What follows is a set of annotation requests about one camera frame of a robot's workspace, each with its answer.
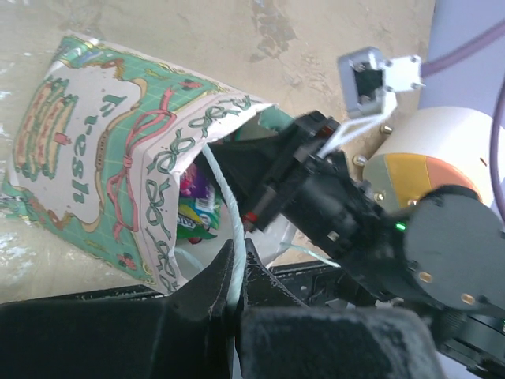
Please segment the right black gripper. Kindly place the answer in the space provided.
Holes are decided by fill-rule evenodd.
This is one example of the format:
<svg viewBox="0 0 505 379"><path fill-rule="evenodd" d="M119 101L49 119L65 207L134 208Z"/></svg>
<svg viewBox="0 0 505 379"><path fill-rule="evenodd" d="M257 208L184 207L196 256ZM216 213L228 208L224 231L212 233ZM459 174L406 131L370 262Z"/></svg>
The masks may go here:
<svg viewBox="0 0 505 379"><path fill-rule="evenodd" d="M351 178L343 152L317 155L339 128L313 111L271 137L209 144L247 231L282 215L332 257L372 237L379 211L367 187Z"/></svg>

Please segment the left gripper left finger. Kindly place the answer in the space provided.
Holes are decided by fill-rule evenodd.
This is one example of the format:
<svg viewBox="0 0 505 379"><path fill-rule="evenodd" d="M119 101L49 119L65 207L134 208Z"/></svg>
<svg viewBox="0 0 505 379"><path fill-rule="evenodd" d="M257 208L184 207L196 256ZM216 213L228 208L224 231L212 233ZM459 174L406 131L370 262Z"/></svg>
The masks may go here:
<svg viewBox="0 0 505 379"><path fill-rule="evenodd" d="M233 244L158 298L43 298L1 308L4 378L228 378Z"/></svg>

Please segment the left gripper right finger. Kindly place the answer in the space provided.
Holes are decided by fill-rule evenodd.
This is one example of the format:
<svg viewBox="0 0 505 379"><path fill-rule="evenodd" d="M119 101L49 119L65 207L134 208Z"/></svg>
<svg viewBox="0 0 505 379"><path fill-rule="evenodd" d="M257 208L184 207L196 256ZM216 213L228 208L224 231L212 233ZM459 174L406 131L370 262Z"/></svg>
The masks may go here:
<svg viewBox="0 0 505 379"><path fill-rule="evenodd" d="M262 264L252 240L238 357L244 378L443 378L432 337L409 310L307 307Z"/></svg>

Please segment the purple Fox's candy bag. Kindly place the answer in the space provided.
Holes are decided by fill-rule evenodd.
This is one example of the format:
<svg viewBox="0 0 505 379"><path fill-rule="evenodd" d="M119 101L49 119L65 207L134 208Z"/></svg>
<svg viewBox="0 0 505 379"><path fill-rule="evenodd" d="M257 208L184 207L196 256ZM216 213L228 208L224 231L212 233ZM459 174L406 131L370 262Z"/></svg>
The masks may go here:
<svg viewBox="0 0 505 379"><path fill-rule="evenodd" d="M215 198L214 187L194 163L182 174L179 193L184 198L207 200Z"/></svg>

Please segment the green yellow Fox's candy bag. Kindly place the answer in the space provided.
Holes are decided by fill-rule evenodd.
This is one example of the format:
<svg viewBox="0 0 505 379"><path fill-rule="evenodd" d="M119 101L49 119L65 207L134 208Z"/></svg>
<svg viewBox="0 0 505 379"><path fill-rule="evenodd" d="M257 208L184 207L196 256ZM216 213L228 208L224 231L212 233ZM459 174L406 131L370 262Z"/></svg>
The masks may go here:
<svg viewBox="0 0 505 379"><path fill-rule="evenodd" d="M220 228L222 199L218 195L178 201L177 239L197 243L217 237Z"/></svg>

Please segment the green patterned paper bag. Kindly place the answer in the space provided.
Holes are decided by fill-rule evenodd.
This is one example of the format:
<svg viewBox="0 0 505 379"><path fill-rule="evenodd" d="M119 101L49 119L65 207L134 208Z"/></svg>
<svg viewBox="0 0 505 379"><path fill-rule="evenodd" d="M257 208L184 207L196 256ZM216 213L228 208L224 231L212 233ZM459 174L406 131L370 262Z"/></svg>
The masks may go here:
<svg viewBox="0 0 505 379"><path fill-rule="evenodd" d="M189 281L177 239L180 178L211 142L266 137L291 117L273 103L114 43L69 34L13 141L2 203L164 294ZM201 265L234 232L224 203Z"/></svg>

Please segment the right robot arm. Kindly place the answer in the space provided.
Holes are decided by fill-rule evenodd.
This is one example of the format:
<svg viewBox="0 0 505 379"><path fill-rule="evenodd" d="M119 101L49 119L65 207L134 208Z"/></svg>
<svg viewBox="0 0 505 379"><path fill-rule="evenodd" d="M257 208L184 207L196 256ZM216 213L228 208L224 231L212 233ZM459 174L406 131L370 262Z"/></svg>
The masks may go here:
<svg viewBox="0 0 505 379"><path fill-rule="evenodd" d="M504 230L466 187L386 212L354 181L347 125L314 111L271 137L209 148L247 231L285 216L371 296L431 320L437 349L482 378L504 375Z"/></svg>

